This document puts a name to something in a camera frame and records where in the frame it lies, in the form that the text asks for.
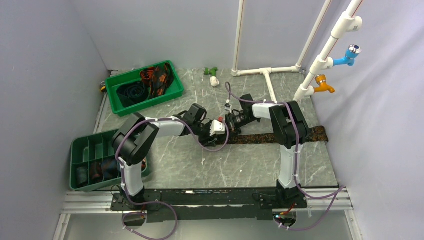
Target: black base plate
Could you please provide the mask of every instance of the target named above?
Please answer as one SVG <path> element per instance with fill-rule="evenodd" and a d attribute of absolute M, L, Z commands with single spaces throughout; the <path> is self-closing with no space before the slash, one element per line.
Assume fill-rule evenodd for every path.
<path fill-rule="evenodd" d="M 244 219 L 272 220 L 273 209 L 307 208 L 303 198 L 278 200 L 276 187 L 200 188 L 200 189 L 145 189 L 146 202 L 156 200 L 170 204 L 178 220 Z M 139 211 L 119 194 L 113 195 L 112 211 Z M 159 204 L 147 204 L 149 223 L 172 221 L 171 210 Z"/>
<path fill-rule="evenodd" d="M 144 199 L 146 202 L 161 201 L 161 194 L 159 192 L 145 192 Z M 160 204 L 146 204 L 144 209 L 147 211 L 158 211 L 161 208 Z M 129 203 L 120 193 L 113 194 L 112 205 L 110 206 L 111 211 L 139 211 L 142 209 L 142 205 L 134 206 Z"/>

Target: white panel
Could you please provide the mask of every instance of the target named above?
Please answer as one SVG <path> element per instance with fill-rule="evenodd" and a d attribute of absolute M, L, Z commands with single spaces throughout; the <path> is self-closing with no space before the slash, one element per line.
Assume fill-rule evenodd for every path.
<path fill-rule="evenodd" d="M 53 238 L 107 74 L 70 2 L 0 1 L 0 239 Z"/>
<path fill-rule="evenodd" d="M 238 61 L 240 70 L 293 66 L 301 55 L 325 1 L 246 0 L 244 2 Z M 331 17 L 332 11 L 330 10 L 327 15 Z"/>
<path fill-rule="evenodd" d="M 238 0 L 72 0 L 108 69 L 230 68 Z"/>
<path fill-rule="evenodd" d="M 312 97 L 367 240 L 424 239 L 423 15 L 422 0 L 364 0 L 362 29 L 347 33 L 330 57 L 352 43 L 362 53 L 353 67 L 323 72 L 335 93 Z"/>

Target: green compartment tray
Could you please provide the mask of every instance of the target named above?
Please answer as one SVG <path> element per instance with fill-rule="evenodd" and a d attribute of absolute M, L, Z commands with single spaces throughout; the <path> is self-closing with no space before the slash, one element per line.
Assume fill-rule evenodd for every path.
<path fill-rule="evenodd" d="M 70 178 L 69 186 L 72 190 L 91 192 L 97 189 L 118 185 L 121 183 L 121 172 L 118 171 L 118 177 L 110 180 L 102 180 L 94 183 L 88 178 L 88 184 L 77 186 L 77 168 L 86 167 L 87 174 L 90 172 L 91 163 L 103 162 L 106 159 L 115 158 L 115 151 L 112 147 L 112 138 L 118 129 L 105 131 L 89 136 L 75 139 L 71 145 L 70 152 Z M 148 160 L 146 159 L 146 168 L 142 171 L 143 176 L 149 175 Z"/>
<path fill-rule="evenodd" d="M 142 70 L 147 69 L 149 67 L 165 64 L 165 63 L 170 64 L 172 74 L 174 76 L 173 82 L 171 86 L 168 89 L 166 89 L 165 95 L 158 96 L 153 99 L 148 99 L 146 101 L 140 102 L 138 104 L 134 104 L 129 107 L 124 107 L 117 95 L 118 88 L 124 84 L 140 81 L 141 80 L 140 72 Z M 172 99 L 179 98 L 183 95 L 183 91 L 184 91 L 183 84 L 181 83 L 180 78 L 178 77 L 177 72 L 175 71 L 175 67 L 173 63 L 169 60 L 162 61 L 150 66 L 145 66 L 145 67 L 142 67 L 130 72 L 126 72 L 117 76 L 109 77 L 108 79 L 106 79 L 105 83 L 106 83 L 107 94 L 109 95 L 110 107 L 112 108 L 112 112 L 114 114 L 117 114 L 120 117 L 138 112 L 140 110 L 152 107 L 154 105 L 167 102 Z"/>

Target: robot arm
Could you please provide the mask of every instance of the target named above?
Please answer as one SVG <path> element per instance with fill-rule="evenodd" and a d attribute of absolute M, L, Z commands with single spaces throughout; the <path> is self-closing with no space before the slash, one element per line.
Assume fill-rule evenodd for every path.
<path fill-rule="evenodd" d="M 277 181 L 277 188 L 282 189 L 282 197 L 290 198 L 290 194 L 286 194 L 285 189 L 296 189 L 293 181 L 294 171 L 294 151 L 296 145 L 296 135 L 294 127 L 288 121 L 288 109 L 284 105 L 249 103 L 245 101 L 253 101 L 250 94 L 242 96 L 240 105 L 241 111 L 229 112 L 225 115 L 225 124 L 228 126 L 229 138 L 241 133 L 241 127 L 265 118 L 271 120 L 272 128 L 277 142 L 281 145 L 281 171 Z M 309 128 L 305 118 L 299 108 L 297 102 L 288 103 L 290 111 L 296 122 L 297 130 L 300 135 L 300 144 L 306 141 L 309 134 Z M 173 116 L 184 122 L 193 133 L 198 136 L 199 142 L 203 146 L 213 146 L 219 138 L 226 138 L 226 129 L 224 124 L 217 120 L 210 120 L 204 123 L 207 111 L 198 105 L 193 104 L 189 111 L 184 111 Z M 119 129 L 113 137 L 113 148 L 117 151 L 118 146 L 122 143 L 124 137 L 138 123 L 153 118 L 143 117 L 139 113 L 134 113 Z M 164 136 L 185 136 L 190 134 L 187 126 L 179 121 L 165 120 L 146 122 L 140 126 L 128 140 L 124 142 L 119 159 L 121 160 L 121 168 L 124 171 L 125 184 L 127 194 L 134 202 L 143 202 L 144 185 L 142 180 L 141 161 L 149 152 L 154 139 Z"/>

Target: orange faucet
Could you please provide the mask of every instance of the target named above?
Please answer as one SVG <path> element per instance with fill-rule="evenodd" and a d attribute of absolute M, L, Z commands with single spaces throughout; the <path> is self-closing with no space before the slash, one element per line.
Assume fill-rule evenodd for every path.
<path fill-rule="evenodd" d="M 327 78 L 325 75 L 316 76 L 315 81 L 319 87 L 313 88 L 314 93 L 329 91 L 332 94 L 336 91 L 332 86 L 327 85 Z"/>

